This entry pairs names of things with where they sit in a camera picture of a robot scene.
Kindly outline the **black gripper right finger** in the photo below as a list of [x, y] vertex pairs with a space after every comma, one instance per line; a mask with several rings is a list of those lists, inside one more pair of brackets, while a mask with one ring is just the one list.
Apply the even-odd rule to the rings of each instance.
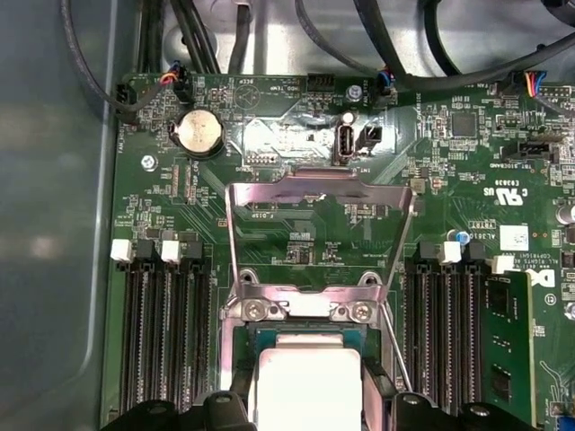
[[364, 430], [531, 430], [533, 427], [488, 403], [463, 405], [454, 415], [428, 397], [397, 391], [384, 368], [373, 358], [362, 361], [362, 428]]

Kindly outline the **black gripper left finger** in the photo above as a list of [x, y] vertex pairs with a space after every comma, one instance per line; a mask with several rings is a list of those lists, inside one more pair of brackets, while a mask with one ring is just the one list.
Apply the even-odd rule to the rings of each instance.
[[252, 378], [253, 371], [238, 372], [229, 391], [212, 392], [183, 413], [170, 401], [141, 402], [102, 430], [256, 430], [247, 412]]

